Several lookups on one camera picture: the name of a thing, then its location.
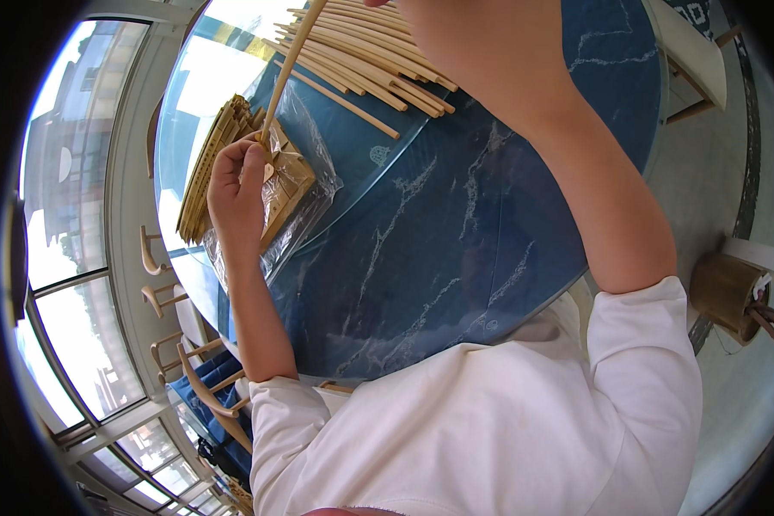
chair seat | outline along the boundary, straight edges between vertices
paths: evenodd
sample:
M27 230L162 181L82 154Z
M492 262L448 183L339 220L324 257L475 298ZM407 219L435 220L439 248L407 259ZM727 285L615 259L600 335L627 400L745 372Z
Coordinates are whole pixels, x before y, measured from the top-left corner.
M182 286L175 285L173 294L183 295L186 294L186 291ZM200 313L192 301L189 299L178 301L175 303L175 310L177 310L178 323L181 325L181 331L186 338L192 341L197 347L205 345L209 339L206 336L204 320L200 317Z
M722 50L702 36L664 0L643 0L656 23L657 45L688 74L715 106L725 109L727 85Z

wooden stick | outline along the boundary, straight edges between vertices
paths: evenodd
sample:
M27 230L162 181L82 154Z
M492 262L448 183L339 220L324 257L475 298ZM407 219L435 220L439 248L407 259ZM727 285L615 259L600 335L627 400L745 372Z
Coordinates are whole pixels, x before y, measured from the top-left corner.
M396 77L402 74L414 79L418 79L421 77L415 72L413 72L413 70L402 67L400 64L396 64L393 61L390 61L389 59L381 55L373 54L369 50L362 49L360 46L357 46L355 44L345 42L345 41L340 41L330 36L327 36L325 34L319 34L319 33L311 34L310 39L320 41L325 45L329 45L333 48L340 49L344 53L357 57L362 61L366 61L367 63L370 63L371 65L377 66L378 68L383 69L388 74L392 74Z
M295 17L297 18L303 18L304 15L307 13L303 9L300 9L300 10L294 9L292 12L295 13ZM416 44L416 41L413 39L413 36L410 36L406 32L396 31L395 29L391 29L390 27L385 27L377 23L372 23L371 21L357 20L340 14L332 14L331 12L322 12L319 18L324 20L334 20L337 22L351 23L352 25L365 27L365 28L371 29L372 31L377 31L377 32L386 34L388 36L393 36L394 38L407 41L408 43L412 43L413 45Z
M362 88L366 89L374 97L381 99L387 104L390 104L390 106L393 109L397 111L407 110L407 104L402 102L400 99L390 95L390 92L388 92L386 88L382 88L379 84L374 83L370 78L365 77L361 74L356 74L355 76L352 76L352 75L348 75L348 76L355 78L356 82L361 84Z
M413 54L420 55L422 57L424 56L422 54L422 51L419 50L418 47L415 46L413 43L410 43L409 41L405 41L394 36L390 36L389 34L384 34L383 32L373 31L372 29L368 29L367 27L364 27L364 26L358 26L348 21L333 20L332 18L324 18L323 16L319 16L319 20L316 22L316 25L318 25L319 22L322 24L320 26L331 25L331 26L343 27L349 31L355 31L359 34L366 34L367 36L378 38L379 40L384 41L386 43L390 43L394 46L399 46L403 49L406 49L408 52L413 52Z
M387 91L392 93L393 95L396 95L398 97L403 98L404 100L410 102L415 106L416 108L424 111L428 115L430 115L433 118L438 118L441 115L444 114L444 110L440 107L431 106L427 103L426 100L423 100L422 98L417 97L412 92L409 92L403 88L399 88L398 86L393 86L392 84L387 87Z
M285 57L289 54L289 49L285 49L284 47L278 47L271 41L268 44L275 50L279 51L281 54L283 54ZM320 63L316 63L312 61L309 57L304 56L304 51L301 50L301 54L298 56L298 58L295 60L296 63L303 66L304 68L310 70L313 74L316 74L323 80L327 81L333 88L336 88L341 93L348 93L350 92L349 85L347 84L347 81L343 79L343 77L338 76L335 72L333 72L330 69L327 69L326 67L323 67L320 65Z
M411 46L406 41L397 40L394 37L391 36L384 36L379 34L375 31L370 31L369 29L363 29L361 27L355 27L355 26L342 26L342 21L332 21L330 23L327 23L326 21L322 21L319 19L317 22L315 22L315 26L322 27L324 29L329 29L331 31L340 32L341 34L346 34L348 36L354 37L354 38L360 38L364 41L369 41L373 45L380 46L384 49L387 49L391 52L394 52L398 55L402 55L403 57L406 57L410 59L411 61L415 61L416 63L419 63L420 65L430 69L431 71L435 72L436 75L441 75L435 70L435 67L433 67L433 64L430 63L430 61L427 61L427 59L421 55L418 48Z
M378 18L381 23L381 25L394 25L396 28L401 27L403 31L410 33L410 24L404 21L404 19L399 15L396 16L395 13L389 13L389 12L382 12L378 9L371 9L370 7L363 6L361 4L359 5L344 5L343 3L339 2L338 0L329 0L328 8L331 9L337 9L339 11L346 11L346 12L355 12L355 13L361 13L365 15L373 16L374 18Z
M445 102L443 98L438 98L438 97L436 97L435 95L433 95L432 93L430 93L428 90L426 90L426 89L424 89L424 88L422 88L422 87L420 87L420 86L417 86L416 84L413 84L413 83L411 83L411 82L410 82L409 80L407 80L407 79L404 79L404 78L402 78L402 77L399 77L399 82L398 82L398 83L396 83L396 84L397 84L398 86L400 86L401 88L404 88L404 89L407 89L407 88L413 88L413 89L417 90L419 93L421 93L421 94L423 94L423 95L427 96L427 97L428 97L430 100L432 100L432 101L434 101L434 102L438 103L440 106L442 106L442 109L444 109L444 111L447 111L447 112L448 112L448 113L450 113L451 115L452 115L453 113L455 113L455 108L454 108L453 106L451 106L450 104L448 104L447 102Z
M303 11L303 9L287 9L287 12L292 12L293 14L298 14L301 11ZM403 34L410 36L410 30L406 26L393 23L389 18L385 20L384 18L380 18L377 15L372 15L370 13L357 12L353 10L345 11L336 7L327 7L325 12L327 14L334 14L346 18L355 18L363 22L370 22L374 25L383 26L388 29L392 29L393 31L402 32Z
M298 25L294 25L290 28L288 28L290 32L297 32L298 31ZM310 33L309 36L310 40L315 41L321 41L322 43L325 43L327 45L333 45L334 47L338 47L342 49L344 52L346 52L349 55L353 55L359 59L362 59L368 63L372 63L372 65L375 65L379 68L382 68L383 70L387 71L388 73L399 76L402 73L406 74L408 77L411 78L419 78L419 75L413 72L413 70L407 69L407 68L401 68L398 67L395 63L392 63L386 58L383 58L379 55L372 54L372 52L366 52L365 50L361 50L358 47L355 47L353 45L348 44L335 44L334 41L332 41L330 38L327 38L325 36L320 36L316 33Z
M276 63L276 65L278 65L278 66L283 66L283 65L282 65L282 64L281 64L279 61L276 61L275 63ZM320 84L316 83L316 82L315 82L315 81L313 81L313 80L310 80L308 77L304 77L303 75L299 74L299 73L298 73L298 72L296 72L296 71L293 71L293 73L292 73L292 74L293 74L295 77L298 77L299 79L301 79L302 81L304 81L305 83L309 84L310 86L312 86L313 88L315 88L315 89L316 89L316 90L318 90L319 92L323 93L323 94L324 94L324 95L326 95L328 98L331 98L331 99L333 99L334 101L338 102L338 103L339 103L339 104L341 104L341 105L342 105L344 108L347 108L347 109L349 109L349 110L350 110L350 111L352 111L353 113L357 114L359 117L363 118L364 120L367 120L367 121L368 121L368 122L370 122L370 123L371 123L373 126L375 126L375 127L379 128L379 129L380 129L380 130L382 130L382 131L383 131L385 134L389 135L391 138L393 138L393 139L399 139L399 133L398 133L398 132L397 132L395 129L391 128L390 126L387 126L387 125L386 125L384 122L382 122L381 120L379 120L379 119L377 119L377 118L373 117L373 116L372 116L370 113L368 113L368 112L366 112L366 111L363 111L361 108L359 108L359 107L357 107L357 106L354 106L354 105L353 105L353 104L351 104L349 101L346 101L346 100L344 100L343 98L339 97L339 96L338 96L338 95L336 95L335 93L331 92L329 89L327 89L327 88L324 88L323 86L321 86Z
M401 70L402 68L412 70L413 72L421 75L422 77L426 77L431 81L436 81L437 79L440 78L438 74L436 74L431 69L424 67L414 61L411 61L410 59L405 58L402 55L396 54L391 50L387 50L383 47L373 45L369 41L363 41L359 38L348 36L347 34L341 34L338 31L325 29L323 27L313 27L313 32L315 32L316 34L320 34L322 36L331 37L334 40L347 43L348 45L353 45L359 48L360 50L371 52L372 54L379 55L383 58L386 58L390 62L394 63L397 67L399 67L399 70Z
M304 46L304 42L307 40L307 36L310 34L310 30L313 28L315 21L319 18L321 10L327 0L313 0L310 3L310 10L304 16L301 21L301 26L298 34L295 35L295 40L292 43L291 50L284 59L284 66L281 67L281 73L278 76L276 87L272 90L272 98L270 98L270 106L267 109L267 118L264 119L264 127L261 129L261 138L259 141L266 142L270 134L270 125L272 124L272 118L276 114L278 108L278 102L281 99L281 93L284 92L286 86L286 80L289 77L289 73L292 71L292 67L295 65L295 60L298 58L298 53L301 51L301 47Z
M350 2L349 0L328 0L328 3L330 5L336 4L336 5L355 7L356 9L360 9L361 11L364 11L364 12L374 12L374 13L377 13L378 15L385 15L385 16L388 16L389 18L393 18L394 20L398 20L399 22L402 22L405 24L407 23L407 20L405 20L402 17L402 15L400 15L396 11L381 10L378 7L368 7L361 2Z

white chair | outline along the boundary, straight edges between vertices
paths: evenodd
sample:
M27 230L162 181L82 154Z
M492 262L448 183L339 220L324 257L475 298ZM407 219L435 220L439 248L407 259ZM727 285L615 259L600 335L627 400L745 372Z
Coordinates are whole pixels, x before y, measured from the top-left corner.
M665 52L674 74L681 75L702 97L701 101L668 117L667 123L691 117L714 106L724 110L728 92L725 61L720 48L740 34L742 27L733 26L725 34L709 41L664 0L642 2L649 16L656 21L652 25L657 46Z

window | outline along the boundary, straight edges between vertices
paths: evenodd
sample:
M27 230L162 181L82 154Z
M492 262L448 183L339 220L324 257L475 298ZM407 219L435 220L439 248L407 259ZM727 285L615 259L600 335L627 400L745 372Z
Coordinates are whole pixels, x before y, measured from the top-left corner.
M180 455L158 419L124 436L118 444L145 471L154 471Z
M180 495L198 481L198 476L189 464L180 458L155 473L154 479L174 495Z
M104 195L114 119L147 29L133 21L78 24L26 129L18 191L25 200L30 317L16 333L50 408L42 419L58 435L81 424L97 428L145 398L114 308ZM69 434L85 437L83 430Z
M83 75L83 82L80 85L80 91L90 92L95 88L95 79L97 78L98 67L91 67L86 69L86 73Z

